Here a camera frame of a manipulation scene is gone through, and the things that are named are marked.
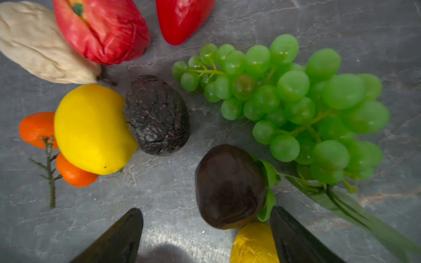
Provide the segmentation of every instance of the wrinkled red bell pepper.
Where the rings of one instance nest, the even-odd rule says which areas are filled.
[[[132,0],[53,0],[64,38],[85,58],[112,65],[139,58],[151,43]]]
[[[180,45],[208,19],[216,0],[156,0],[164,39]]]

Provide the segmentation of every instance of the lemon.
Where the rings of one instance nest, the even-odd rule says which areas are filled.
[[[137,148],[123,115],[124,98],[95,84],[60,102],[54,117],[57,144],[74,166],[99,175],[121,170]]]
[[[272,230],[265,223],[251,223],[234,240],[231,263],[279,263]]]

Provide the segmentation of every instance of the green calyx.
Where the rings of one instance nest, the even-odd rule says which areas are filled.
[[[73,12],[75,12],[79,17],[82,17],[82,13],[83,13],[82,4],[75,4],[72,9],[73,9]]]

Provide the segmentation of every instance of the marble countertop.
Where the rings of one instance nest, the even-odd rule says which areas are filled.
[[[49,8],[52,1],[35,0]],[[184,44],[167,44],[155,3],[135,0],[145,17],[152,45],[139,59],[109,67],[113,87],[124,95],[141,74],[154,74],[176,88],[188,105],[192,135],[180,151],[154,157],[138,150],[123,173],[101,176],[75,188],[56,181],[56,205],[48,209],[48,184],[28,157],[43,151],[23,142],[19,122],[27,115],[55,111],[77,85],[41,80],[0,54],[0,261],[65,263],[82,252],[132,207],[144,215],[138,262],[227,263],[236,231],[211,228],[195,200],[194,170],[213,146],[230,143],[277,169],[266,146],[251,135],[252,122],[228,121],[220,103],[188,93],[171,76],[172,64],[187,61],[200,47],[230,43],[246,51],[269,46],[283,33],[300,42],[297,63],[315,51],[334,48],[340,72],[372,73],[383,80],[379,100],[392,119],[381,132],[363,138],[380,145],[384,160],[374,178],[358,182],[362,206],[421,244],[421,2],[419,0],[218,0],[203,27]],[[277,203],[348,263],[398,262],[369,233],[315,204],[286,180],[276,189]]]

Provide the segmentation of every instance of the red pepper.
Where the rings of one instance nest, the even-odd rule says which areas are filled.
[[[64,38],[85,58],[112,65],[139,58],[151,43],[132,0],[54,0]]]
[[[164,39],[180,45],[208,19],[216,0],[156,0]]]

